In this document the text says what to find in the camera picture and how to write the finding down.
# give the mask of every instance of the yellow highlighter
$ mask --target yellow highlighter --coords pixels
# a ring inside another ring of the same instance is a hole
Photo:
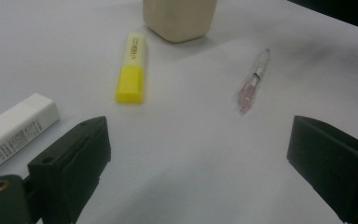
[[[144,90],[146,36],[129,33],[116,88],[119,103],[141,103]]]

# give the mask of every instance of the barcode label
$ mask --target barcode label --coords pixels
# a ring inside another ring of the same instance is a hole
[[[19,149],[27,145],[42,132],[42,126],[38,120],[32,121],[24,129],[15,133],[0,146],[0,161],[11,157]]]

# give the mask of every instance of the tabletop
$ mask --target tabletop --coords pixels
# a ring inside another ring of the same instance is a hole
[[[295,115],[358,139],[358,27],[284,0],[218,1],[209,33],[164,41],[141,0],[0,0],[0,114],[37,92],[61,119],[0,166],[106,116],[112,160],[77,223],[342,223],[286,159]],[[145,100],[114,100],[129,32],[146,34]],[[270,61],[253,107],[238,91]]]

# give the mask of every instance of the transparent pen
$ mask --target transparent pen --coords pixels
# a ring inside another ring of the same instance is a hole
[[[239,93],[240,107],[241,112],[246,113],[251,107],[253,101],[255,100],[255,94],[257,92],[259,83],[266,72],[267,65],[269,64],[269,49],[264,50],[257,57],[257,66],[255,71],[250,77],[246,80],[242,89]]]

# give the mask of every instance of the white box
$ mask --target white box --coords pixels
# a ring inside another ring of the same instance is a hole
[[[60,118],[55,103],[37,93],[0,115],[0,165]]]

